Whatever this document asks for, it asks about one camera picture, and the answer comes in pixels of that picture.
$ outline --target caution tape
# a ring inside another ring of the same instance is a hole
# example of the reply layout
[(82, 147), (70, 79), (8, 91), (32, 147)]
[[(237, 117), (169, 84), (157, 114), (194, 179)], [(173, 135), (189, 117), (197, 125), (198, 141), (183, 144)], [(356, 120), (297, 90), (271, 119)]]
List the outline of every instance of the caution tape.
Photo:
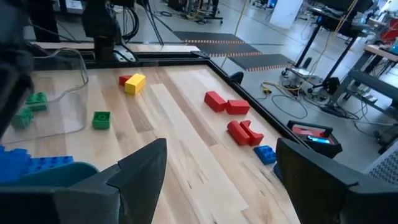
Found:
[(209, 54), (210, 57), (243, 57), (243, 56), (253, 56), (253, 55), (262, 55), (262, 52)]
[(262, 67), (254, 67), (254, 68), (247, 68), (247, 72), (259, 72), (259, 71), (266, 71), (266, 70), (273, 70), (278, 68), (290, 68), (293, 67), (291, 63), (283, 64), (283, 65), (270, 65), (270, 66), (262, 66)]
[(184, 40), (189, 44), (245, 44), (243, 40)]

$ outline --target black metal frame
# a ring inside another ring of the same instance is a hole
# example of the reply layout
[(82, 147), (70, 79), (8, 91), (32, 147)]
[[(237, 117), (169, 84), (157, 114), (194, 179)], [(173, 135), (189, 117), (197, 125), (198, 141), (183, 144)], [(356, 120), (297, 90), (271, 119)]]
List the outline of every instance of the black metal frame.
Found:
[[(239, 82), (239, 79), (232, 79), (217, 64), (210, 60), (209, 56), (203, 52), (136, 52), (139, 63), (126, 62), (97, 62), (94, 58), (93, 49), (78, 49), (87, 69), (102, 68), (129, 68), (129, 67), (166, 67), (180, 65), (207, 65), (209, 66), (228, 86), (230, 86), (242, 99), (248, 101), (251, 107), (257, 111), (282, 137), (301, 144), (311, 149), (307, 143), (296, 136), (286, 125), (280, 122), (272, 113), (253, 98)], [(51, 68), (35, 67), (36, 70), (47, 70)]]

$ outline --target yellow cable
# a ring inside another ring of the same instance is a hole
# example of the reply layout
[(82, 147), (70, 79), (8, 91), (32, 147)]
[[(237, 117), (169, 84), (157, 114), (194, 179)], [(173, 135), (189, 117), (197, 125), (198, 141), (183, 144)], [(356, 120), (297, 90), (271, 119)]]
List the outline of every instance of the yellow cable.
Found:
[[(238, 33), (239, 23), (241, 23), (241, 19), (242, 19), (242, 16), (243, 16), (244, 8), (246, 7), (246, 3), (248, 3), (248, 1), (250, 1), (250, 0), (246, 0), (246, 1), (244, 2), (244, 4), (243, 4), (243, 8), (242, 8), (242, 11), (241, 11), (241, 15), (239, 16), (239, 19), (238, 19), (238, 24), (236, 24), (236, 27), (235, 27), (234, 36), (236, 36), (236, 33)], [(223, 68), (224, 63), (225, 63), (225, 61), (226, 61), (226, 58), (228, 58), (228, 55), (229, 55), (230, 53), (231, 53), (231, 47), (229, 47), (228, 53), (225, 55), (224, 61), (223, 61), (223, 63), (221, 64), (221, 68)]]
[(188, 18), (188, 19), (194, 19), (194, 18), (196, 18), (196, 17), (199, 15), (199, 10), (200, 10), (200, 6), (201, 6), (202, 1), (203, 1), (203, 0), (199, 0), (199, 5), (198, 5), (198, 9), (197, 9), (196, 15), (190, 16), (189, 13), (187, 13), (187, 18)]

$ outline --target concrete floor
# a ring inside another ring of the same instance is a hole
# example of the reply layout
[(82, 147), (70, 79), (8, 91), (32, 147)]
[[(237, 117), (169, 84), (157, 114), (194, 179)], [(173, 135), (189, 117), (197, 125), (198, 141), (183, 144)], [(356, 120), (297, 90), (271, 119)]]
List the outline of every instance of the concrete floor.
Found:
[[(169, 11), (175, 13), (175, 11), (169, 9), (158, 1), (153, 1), (152, 5), (154, 4), (155, 7), (153, 6), (152, 8), (156, 8), (156, 11)], [(176, 15), (172, 17), (158, 17), (167, 25), (167, 27), (159, 21), (156, 21), (156, 24), (164, 42), (181, 42), (181, 40), (173, 34), (172, 30), (233, 34), (242, 11), (243, 4), (244, 0), (221, 0), (219, 9), (221, 11), (220, 16), (224, 17), (224, 23), (222, 25), (220, 25), (219, 21), (210, 21), (207, 24), (199, 25), (196, 22), (181, 19)], [(140, 18), (141, 26), (137, 36), (135, 36), (132, 41), (156, 42), (157, 39), (155, 33), (144, 13), (144, 10), (139, 8), (137, 13)], [(268, 23), (269, 13), (270, 10), (265, 11), (263, 9), (258, 9), (251, 6), (251, 4), (246, 6), (236, 36), (247, 43), (250, 43), (253, 47), (257, 48), (264, 54), (283, 54), (292, 60), (297, 60), (313, 27), (308, 26), (307, 21), (297, 20), (291, 29), (280, 29)], [(79, 19), (59, 18), (58, 21), (69, 32), (71, 32), (77, 40), (90, 40), (85, 37), (85, 33), (81, 27)], [(61, 27), (58, 27), (58, 29), (60, 34), (68, 36)], [(27, 39), (35, 38), (31, 27), (26, 29), (25, 35)], [(320, 58), (318, 66), (314, 69), (314, 73), (320, 77), (325, 77), (327, 75), (327, 72), (333, 66), (335, 60), (346, 47), (344, 40), (337, 37), (330, 37), (331, 40), (329, 41), (326, 50), (324, 50), (327, 37), (328, 32), (321, 30), (307, 54), (308, 57), (313, 58), (310, 68), (315, 61)], [(334, 77), (342, 78), (348, 73), (349, 69), (362, 54), (364, 42), (364, 39), (356, 41), (340, 66), (337, 68), (336, 72), (333, 74)], [(214, 60), (218, 65), (221, 65), (224, 58), (218, 57), (212, 58), (212, 60)], [(242, 68), (229, 59), (226, 60), (223, 65), (223, 69), (229, 74), (242, 71)], [(282, 69), (276, 69), (264, 72), (245, 73), (242, 85), (255, 98), (263, 98), (264, 95), (259, 88), (260, 83), (263, 81), (280, 83), (281, 71)], [(391, 72), (384, 75), (383, 78), (394, 82), (396, 80), (396, 75), (394, 73), (398, 74), (398, 70), (392, 69)], [(273, 90), (273, 95), (275, 94), (278, 94), (277, 90)], [(289, 111), (289, 113), (293, 113), (296, 116), (303, 116), (305, 114), (305, 109), (296, 101), (281, 97), (275, 98), (275, 101), (282, 109)], [(271, 102), (271, 97), (268, 97), (266, 100), (261, 100), (261, 103), (283, 123), (287, 123), (291, 119), (295, 120), (295, 118), (282, 113), (280, 109)], [(343, 146), (343, 152), (335, 158), (338, 162), (352, 169), (362, 171), (379, 156), (377, 150), (380, 146), (376, 144), (375, 139), (357, 131), (354, 128), (352, 121), (325, 114), (316, 107), (308, 105), (308, 103), (303, 105), (308, 111), (308, 116), (301, 121), (331, 126), (334, 128), (333, 134)], [(361, 103), (359, 100), (351, 98), (346, 103), (342, 103), (342, 106), (347, 110), (357, 111), (361, 108)], [(367, 118), (371, 122), (393, 122), (371, 107), (369, 107)], [(381, 131), (386, 129), (386, 127), (380, 128), (368, 124), (359, 124), (358, 126), (367, 133), (372, 133), (375, 129), (379, 129)]]

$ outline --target red box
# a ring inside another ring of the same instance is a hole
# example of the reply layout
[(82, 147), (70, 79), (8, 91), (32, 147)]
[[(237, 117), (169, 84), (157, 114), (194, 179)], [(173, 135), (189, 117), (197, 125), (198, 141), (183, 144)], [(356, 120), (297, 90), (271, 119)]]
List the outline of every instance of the red box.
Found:
[(227, 125), (227, 130), (239, 145), (244, 146), (249, 143), (249, 135), (243, 130), (237, 121), (229, 122)]
[(250, 105), (246, 100), (228, 100), (226, 103), (226, 112), (228, 114), (247, 114)]
[(251, 124), (250, 120), (247, 121), (242, 121), (240, 123), (240, 126), (243, 128), (243, 130), (249, 135), (250, 140), (249, 140), (249, 145), (250, 146), (258, 146), (261, 142), (261, 140), (264, 138), (263, 134), (255, 133), (252, 131), (249, 126)]
[(124, 84), (132, 77), (132, 75), (123, 75), (119, 77), (119, 85), (124, 86)]
[(225, 110), (226, 102), (215, 91), (208, 91), (205, 95), (205, 103), (216, 113)]

